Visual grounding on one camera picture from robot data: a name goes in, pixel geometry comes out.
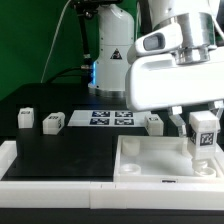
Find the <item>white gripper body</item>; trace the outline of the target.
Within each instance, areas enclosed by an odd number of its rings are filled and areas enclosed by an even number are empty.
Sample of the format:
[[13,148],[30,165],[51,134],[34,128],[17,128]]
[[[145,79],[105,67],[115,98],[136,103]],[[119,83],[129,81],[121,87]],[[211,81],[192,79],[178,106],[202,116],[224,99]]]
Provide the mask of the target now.
[[129,110],[153,111],[224,99],[224,47],[204,63],[177,65],[171,54],[137,59],[125,80]]

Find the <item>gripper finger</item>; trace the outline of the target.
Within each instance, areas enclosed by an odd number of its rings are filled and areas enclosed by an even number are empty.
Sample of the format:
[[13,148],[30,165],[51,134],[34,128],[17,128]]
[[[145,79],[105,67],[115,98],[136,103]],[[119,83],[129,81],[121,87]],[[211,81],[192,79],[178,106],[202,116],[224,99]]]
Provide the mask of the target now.
[[221,119],[222,114],[224,113],[224,101],[217,100],[212,101],[208,104],[209,110],[218,118]]
[[180,137],[186,137],[187,131],[186,131],[186,123],[181,117],[182,114],[182,107],[181,106],[173,106],[168,109],[168,115],[173,124],[178,129],[178,135]]

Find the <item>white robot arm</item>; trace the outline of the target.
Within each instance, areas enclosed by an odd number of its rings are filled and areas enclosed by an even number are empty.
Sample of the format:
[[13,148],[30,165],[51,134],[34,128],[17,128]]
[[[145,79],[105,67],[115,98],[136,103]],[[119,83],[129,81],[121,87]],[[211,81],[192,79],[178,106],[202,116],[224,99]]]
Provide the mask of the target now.
[[149,31],[136,40],[129,26],[112,18],[114,5],[100,9],[101,53],[93,64],[91,93],[124,97],[133,112],[224,101],[224,38],[217,17],[224,0],[146,0],[139,10]]

